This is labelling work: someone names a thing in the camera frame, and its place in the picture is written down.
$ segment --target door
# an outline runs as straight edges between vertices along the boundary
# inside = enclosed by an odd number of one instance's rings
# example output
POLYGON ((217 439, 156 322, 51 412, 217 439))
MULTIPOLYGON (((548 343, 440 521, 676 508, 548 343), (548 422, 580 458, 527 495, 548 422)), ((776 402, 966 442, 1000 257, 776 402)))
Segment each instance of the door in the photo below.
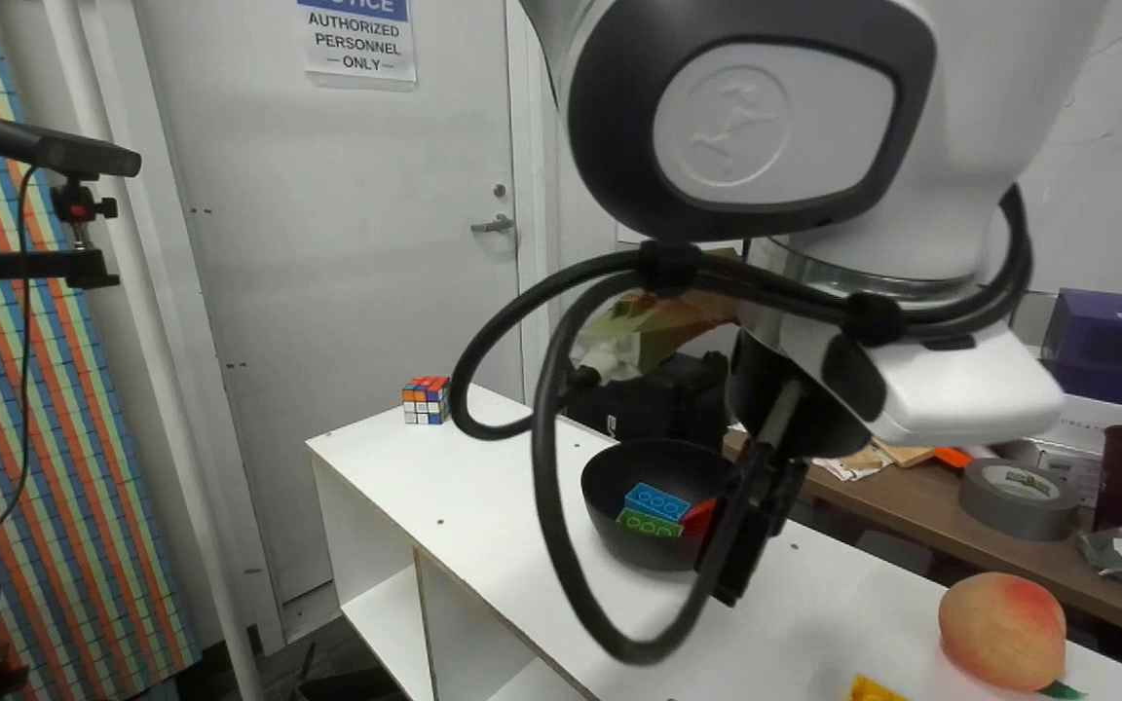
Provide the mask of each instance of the door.
MULTIPOLYGON (((312 84, 294 0, 137 12, 287 602, 330 581, 304 440, 450 373, 517 294, 515 232, 471 232, 513 218, 505 3, 411 1, 413 92, 312 84)), ((476 380, 521 399, 517 332, 476 380)))

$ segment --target door handle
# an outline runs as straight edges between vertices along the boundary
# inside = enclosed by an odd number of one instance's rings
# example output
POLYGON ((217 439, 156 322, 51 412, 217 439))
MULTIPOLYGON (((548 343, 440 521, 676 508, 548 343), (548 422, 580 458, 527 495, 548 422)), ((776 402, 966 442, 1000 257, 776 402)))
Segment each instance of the door handle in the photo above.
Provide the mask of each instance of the door handle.
POLYGON ((496 214, 496 218, 490 222, 481 223, 480 225, 470 225, 471 233, 491 233, 512 230, 516 222, 513 219, 505 216, 505 214, 496 214))

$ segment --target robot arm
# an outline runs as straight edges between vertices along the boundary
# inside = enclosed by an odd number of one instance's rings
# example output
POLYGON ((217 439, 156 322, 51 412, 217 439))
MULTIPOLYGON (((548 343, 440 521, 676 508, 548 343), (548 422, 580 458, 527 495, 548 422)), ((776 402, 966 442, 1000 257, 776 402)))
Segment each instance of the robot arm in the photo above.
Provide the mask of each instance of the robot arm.
POLYGON ((1045 430, 1063 395, 1003 320, 1032 251, 1015 178, 1046 139, 1105 0, 521 0, 542 39, 580 177, 659 245, 580 262, 495 316, 454 369, 476 439, 531 431, 544 544, 609 655, 654 664, 711 596, 735 605, 780 533, 808 456, 870 434, 966 445, 1045 430), (1005 265, 976 288, 990 222, 1005 265), (703 240, 756 240, 747 262, 703 240), (558 324, 515 424, 473 418, 486 351, 535 307, 596 282, 558 324), (745 303, 728 403, 751 427, 682 614, 628 639, 587 585, 564 526, 555 417, 580 325, 628 288, 745 303))

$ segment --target white table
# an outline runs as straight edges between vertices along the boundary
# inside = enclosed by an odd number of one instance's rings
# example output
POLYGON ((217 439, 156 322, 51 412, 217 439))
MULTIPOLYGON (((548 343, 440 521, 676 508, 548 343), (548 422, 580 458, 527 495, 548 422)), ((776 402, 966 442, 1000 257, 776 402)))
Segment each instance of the white table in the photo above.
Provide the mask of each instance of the white table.
MULTIPOLYGON (((470 404, 487 423, 527 412, 479 387, 470 404)), ((526 436, 482 443, 389 409, 307 444, 343 614, 414 701, 838 701, 856 674, 911 701, 1033 698, 949 664, 942 587, 793 523, 738 608, 709 605, 660 666, 620 665, 579 626, 544 553, 526 436)), ((579 474, 609 444, 558 425, 565 518, 598 598, 645 638, 690 575, 646 575, 601 548, 579 474)), ((1066 682, 1122 701, 1122 665, 1098 653, 1069 645, 1066 682)))

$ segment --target black bowl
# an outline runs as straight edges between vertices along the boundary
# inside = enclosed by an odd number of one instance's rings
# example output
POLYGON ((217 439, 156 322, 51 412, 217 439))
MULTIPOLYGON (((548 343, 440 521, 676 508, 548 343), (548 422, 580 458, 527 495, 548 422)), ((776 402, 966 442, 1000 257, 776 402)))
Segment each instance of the black bowl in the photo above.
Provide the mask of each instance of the black bowl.
POLYGON ((712 450, 680 440, 632 440, 601 452, 582 470, 587 514, 609 553, 627 564, 656 572, 690 572, 699 559, 703 534, 660 537, 617 523, 626 494, 646 483, 699 506, 725 488, 734 465, 712 450))

